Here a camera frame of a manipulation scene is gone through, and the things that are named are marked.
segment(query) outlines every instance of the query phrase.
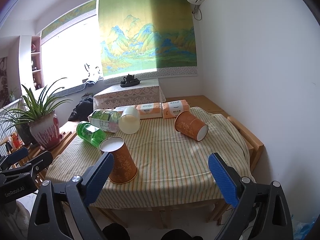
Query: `red and white ceramic pot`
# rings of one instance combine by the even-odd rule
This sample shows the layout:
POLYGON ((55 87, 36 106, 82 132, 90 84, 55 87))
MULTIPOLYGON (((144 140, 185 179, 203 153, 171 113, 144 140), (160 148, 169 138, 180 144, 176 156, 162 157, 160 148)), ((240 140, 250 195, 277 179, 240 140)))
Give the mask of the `red and white ceramic pot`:
POLYGON ((29 126, 32 136, 44 149, 50 149, 59 143, 59 121, 54 111, 31 122, 29 126))

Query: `white plastic cup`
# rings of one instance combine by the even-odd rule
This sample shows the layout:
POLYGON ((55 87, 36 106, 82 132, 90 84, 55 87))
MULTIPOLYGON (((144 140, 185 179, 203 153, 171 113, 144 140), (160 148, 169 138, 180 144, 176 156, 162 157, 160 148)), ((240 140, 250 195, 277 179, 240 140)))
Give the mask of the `white plastic cup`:
POLYGON ((135 107, 124 109, 119 119, 119 128, 126 134, 136 133, 140 128, 140 113, 135 107))

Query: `blue gripper pad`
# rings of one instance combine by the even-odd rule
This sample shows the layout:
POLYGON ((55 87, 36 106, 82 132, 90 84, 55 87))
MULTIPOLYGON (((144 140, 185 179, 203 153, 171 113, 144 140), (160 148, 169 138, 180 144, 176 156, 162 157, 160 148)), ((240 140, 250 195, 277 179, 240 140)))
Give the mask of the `blue gripper pad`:
POLYGON ((226 203, 231 204, 235 208, 239 203, 236 185, 214 154, 209 156, 208 166, 226 203))
POLYGON ((12 164, 17 163, 18 161, 22 160, 23 158, 25 158, 27 156, 28 156, 28 149, 23 147, 20 150, 9 154, 8 157, 7 157, 7 162, 12 165, 12 164))
POLYGON ((84 204, 87 207, 97 200, 100 191, 102 190, 113 169, 113 155, 110 153, 104 153, 100 158, 103 158, 104 155, 107 155, 105 160, 99 163, 99 159, 93 167, 90 167, 88 172, 85 172, 86 176, 83 178, 84 180, 82 185, 85 187, 86 192, 84 204))

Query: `paper cup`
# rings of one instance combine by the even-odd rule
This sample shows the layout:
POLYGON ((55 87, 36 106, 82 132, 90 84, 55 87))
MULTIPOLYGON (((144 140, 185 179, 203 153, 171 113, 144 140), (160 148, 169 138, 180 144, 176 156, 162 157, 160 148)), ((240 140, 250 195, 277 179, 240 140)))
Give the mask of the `paper cup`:
POLYGON ((101 154, 110 152, 113 154, 115 163, 109 175, 109 179, 116 184, 124 184, 134 179, 138 173, 131 154, 121 137, 110 137, 100 144, 101 154))
POLYGON ((189 111, 180 113, 174 121, 176 131, 186 136, 201 141, 208 133, 209 127, 189 111))
POLYGON ((119 128, 126 134, 136 133, 140 128, 140 113, 135 107, 124 109, 119 119, 119 128))

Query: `plastic bottle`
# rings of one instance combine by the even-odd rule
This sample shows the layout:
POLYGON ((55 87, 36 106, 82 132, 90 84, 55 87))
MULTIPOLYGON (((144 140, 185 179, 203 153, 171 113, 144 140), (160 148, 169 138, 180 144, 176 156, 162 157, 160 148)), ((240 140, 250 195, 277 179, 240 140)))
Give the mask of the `plastic bottle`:
POLYGON ((118 132, 120 117, 119 112, 97 109, 92 113, 90 123, 105 132, 118 132))
POLYGON ((100 143, 106 139, 106 134, 101 129, 93 126, 89 122, 82 121, 77 125, 77 135, 93 146, 99 147, 100 143))

